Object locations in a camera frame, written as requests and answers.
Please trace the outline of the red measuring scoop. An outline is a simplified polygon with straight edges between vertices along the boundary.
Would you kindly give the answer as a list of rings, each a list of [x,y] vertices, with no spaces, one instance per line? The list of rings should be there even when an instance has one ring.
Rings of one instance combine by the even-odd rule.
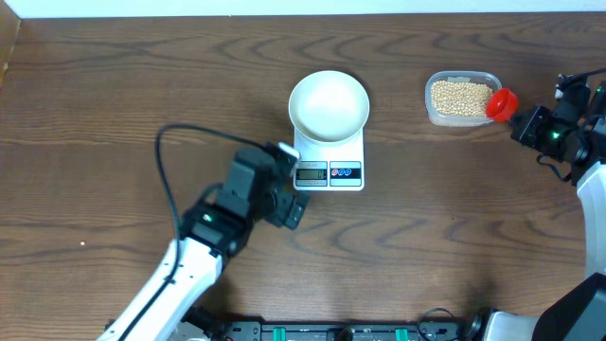
[[[500,89],[490,98],[486,108],[486,116],[496,122],[509,121],[516,113],[518,105],[519,100],[510,89]]]

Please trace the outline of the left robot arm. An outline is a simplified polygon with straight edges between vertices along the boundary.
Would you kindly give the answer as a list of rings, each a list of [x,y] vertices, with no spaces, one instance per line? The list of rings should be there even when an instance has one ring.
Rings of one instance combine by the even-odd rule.
[[[166,340],[247,244],[255,223],[297,228],[309,197],[287,189],[300,154],[285,144],[239,150],[227,179],[186,211],[176,238],[103,340]]]

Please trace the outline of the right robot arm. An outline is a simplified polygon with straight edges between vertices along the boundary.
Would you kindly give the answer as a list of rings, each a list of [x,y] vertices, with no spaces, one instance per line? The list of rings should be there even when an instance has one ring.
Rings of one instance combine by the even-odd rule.
[[[576,190],[585,223],[584,280],[540,316],[496,309],[479,312],[466,340],[602,340],[605,337],[605,86],[591,90],[589,73],[560,76],[556,106],[513,115],[511,137],[538,152],[553,168],[570,166],[559,179]]]

